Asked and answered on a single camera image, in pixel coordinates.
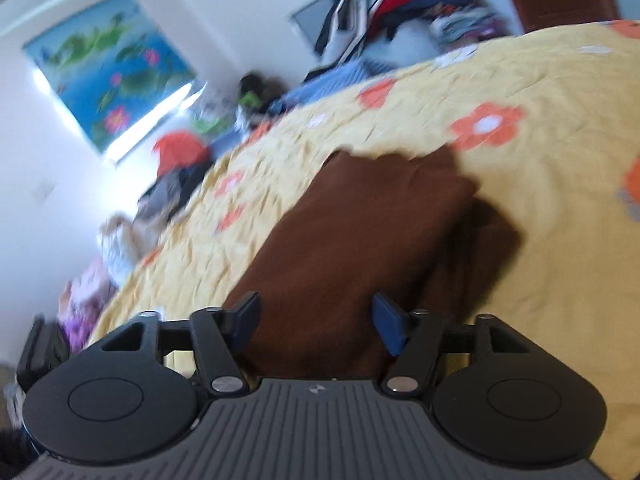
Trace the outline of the white and cream clothes heap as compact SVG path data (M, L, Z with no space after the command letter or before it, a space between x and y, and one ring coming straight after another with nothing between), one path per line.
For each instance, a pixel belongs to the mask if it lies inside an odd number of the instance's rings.
M166 226L160 214L151 219L114 214L99 227L99 257L58 296L58 324L70 352L85 347L103 311L131 272L155 249Z

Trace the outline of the black bag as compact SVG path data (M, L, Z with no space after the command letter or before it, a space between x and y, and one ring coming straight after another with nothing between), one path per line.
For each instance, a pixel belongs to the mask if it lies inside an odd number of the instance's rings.
M247 110L265 114L286 92L288 88L280 78L265 78L260 73L250 72L240 80L239 104Z

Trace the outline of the brown knit sweater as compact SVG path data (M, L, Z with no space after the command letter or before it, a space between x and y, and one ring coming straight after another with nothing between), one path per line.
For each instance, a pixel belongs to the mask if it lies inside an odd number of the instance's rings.
M293 379L383 375L390 355L372 322L376 294L463 321L521 244L477 190L450 148L416 158L333 153L227 297L257 292L262 304L244 368Z

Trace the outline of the lotus flower wall poster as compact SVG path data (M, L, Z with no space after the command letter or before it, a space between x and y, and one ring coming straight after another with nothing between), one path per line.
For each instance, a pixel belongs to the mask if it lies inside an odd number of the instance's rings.
M23 51L96 151L116 160L137 144L127 131L196 79L137 0L102 0Z

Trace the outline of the grey framed board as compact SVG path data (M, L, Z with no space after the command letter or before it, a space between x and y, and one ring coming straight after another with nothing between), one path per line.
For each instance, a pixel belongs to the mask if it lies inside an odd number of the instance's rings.
M314 50L332 6L333 0L312 0L288 16L292 29L310 50Z

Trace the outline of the yellow patterned bed quilt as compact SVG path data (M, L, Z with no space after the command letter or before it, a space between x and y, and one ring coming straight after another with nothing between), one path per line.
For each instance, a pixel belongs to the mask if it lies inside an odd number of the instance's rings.
M339 148L454 150L524 235L485 310L603 394L594 460L639 471L639 25L553 27L451 52L299 107L209 170L102 313L102 337L144 310L219 304Z

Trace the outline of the red orange cloth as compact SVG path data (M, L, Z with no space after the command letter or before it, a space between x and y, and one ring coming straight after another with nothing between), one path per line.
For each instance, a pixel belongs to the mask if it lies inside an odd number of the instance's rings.
M174 130L164 134L155 142L152 151L158 157L158 178L176 169L209 160L208 146L188 130Z

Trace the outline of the pile of mixed clothes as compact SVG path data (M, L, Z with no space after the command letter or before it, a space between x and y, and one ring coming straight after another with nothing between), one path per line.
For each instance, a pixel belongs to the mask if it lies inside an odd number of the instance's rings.
M407 24L418 26L437 52L510 35L487 0L331 0L314 54L322 66L344 64L378 38L393 41Z

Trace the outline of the light blue quilted blanket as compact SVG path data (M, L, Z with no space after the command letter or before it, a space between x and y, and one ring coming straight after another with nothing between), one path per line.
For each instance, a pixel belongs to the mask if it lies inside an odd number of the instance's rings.
M296 106L311 104L394 69L395 66L385 62L357 58L355 61L333 67L286 92L273 103L273 106L277 110L290 110Z

